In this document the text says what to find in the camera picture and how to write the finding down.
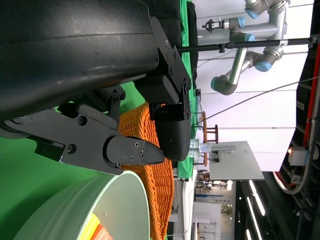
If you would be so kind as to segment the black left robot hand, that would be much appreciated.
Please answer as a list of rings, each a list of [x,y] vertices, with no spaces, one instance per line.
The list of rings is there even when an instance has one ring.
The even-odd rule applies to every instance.
[[[119,132],[127,82],[146,100],[158,144]],[[191,84],[142,1],[0,3],[0,134],[36,141],[39,155],[112,175],[183,161]]]

